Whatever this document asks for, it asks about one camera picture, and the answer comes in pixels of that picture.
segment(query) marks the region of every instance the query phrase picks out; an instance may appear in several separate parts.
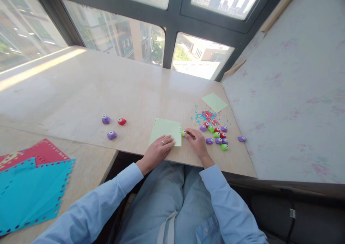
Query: lap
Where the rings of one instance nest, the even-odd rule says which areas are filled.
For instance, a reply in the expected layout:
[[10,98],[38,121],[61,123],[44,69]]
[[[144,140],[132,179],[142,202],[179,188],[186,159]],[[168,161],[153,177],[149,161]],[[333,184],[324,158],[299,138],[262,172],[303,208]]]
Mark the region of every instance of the lap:
[[116,243],[156,243],[161,224],[176,210],[175,242],[196,243],[195,228],[214,215],[201,168],[164,161],[147,177]]
[[116,243],[155,243],[161,224],[183,204],[183,165],[162,162],[135,197]]

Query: light green paper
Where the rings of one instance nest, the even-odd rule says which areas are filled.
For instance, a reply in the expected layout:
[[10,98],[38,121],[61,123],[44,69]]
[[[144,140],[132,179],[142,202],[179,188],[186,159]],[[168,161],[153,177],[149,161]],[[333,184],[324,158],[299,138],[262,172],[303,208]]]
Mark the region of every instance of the light green paper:
[[181,146],[181,128],[181,123],[179,122],[156,118],[155,122],[153,123],[148,145],[151,145],[151,143],[164,134],[171,134],[171,137],[173,137],[174,141],[176,142],[174,146]]
[[221,100],[220,97],[218,97],[216,94],[211,93],[210,95],[207,95],[203,98],[201,98],[203,101],[206,102],[206,104],[212,108],[216,113],[221,111],[223,108],[227,107],[227,103]]

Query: light blue shirt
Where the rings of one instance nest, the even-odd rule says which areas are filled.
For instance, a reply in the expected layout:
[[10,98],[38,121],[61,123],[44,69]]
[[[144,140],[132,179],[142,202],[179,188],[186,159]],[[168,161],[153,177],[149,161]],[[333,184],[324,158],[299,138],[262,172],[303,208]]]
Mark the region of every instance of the light blue shirt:
[[[196,228],[198,243],[267,243],[251,211],[217,165],[200,172],[215,215]],[[115,178],[77,200],[33,243],[92,243],[122,199],[143,179],[132,163]]]

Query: cable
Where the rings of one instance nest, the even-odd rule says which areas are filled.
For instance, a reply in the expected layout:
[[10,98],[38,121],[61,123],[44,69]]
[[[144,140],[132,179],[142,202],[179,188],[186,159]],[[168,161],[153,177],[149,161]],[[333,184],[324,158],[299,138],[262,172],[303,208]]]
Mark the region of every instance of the cable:
[[291,207],[292,207],[290,209],[290,217],[292,218],[292,222],[291,222],[289,233],[287,234],[286,242],[285,242],[286,244],[289,244],[292,230],[294,229],[295,220],[296,220],[295,204],[294,204],[294,200],[293,200],[294,192],[292,192],[289,189],[283,189],[283,188],[281,188],[280,191],[287,195],[287,198],[289,199]]

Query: wooden table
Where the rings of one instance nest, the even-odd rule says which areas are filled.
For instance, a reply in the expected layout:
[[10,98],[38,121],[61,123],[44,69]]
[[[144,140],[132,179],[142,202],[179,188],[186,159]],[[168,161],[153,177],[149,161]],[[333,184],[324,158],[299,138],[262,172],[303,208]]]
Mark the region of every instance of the wooden table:
[[[201,98],[212,92],[229,103],[219,82],[68,47],[0,73],[0,155],[48,138],[70,158],[77,159],[61,215],[102,183],[118,150],[145,153],[155,118],[198,129],[203,122],[201,112],[209,110]],[[112,122],[102,124],[102,115]],[[118,125],[118,118],[127,119],[127,123]],[[247,149],[237,139],[240,131],[231,107],[223,109],[216,119],[229,126],[230,149],[208,146],[213,160],[222,171],[256,177]],[[111,130],[118,134],[112,141],[107,138]],[[211,137],[209,132],[203,134]],[[174,147],[167,160],[201,166],[184,138],[182,146]],[[54,221],[12,233],[0,242],[30,243]]]
[[[0,126],[0,150],[2,154],[31,147],[44,138],[46,138],[45,135]],[[68,153],[71,159],[76,159],[73,172],[62,198],[59,217],[67,211],[72,203],[104,182],[115,160],[116,151],[106,147],[56,137],[48,136],[47,138],[58,148]],[[11,233],[1,239],[0,243],[31,243],[56,219]]]

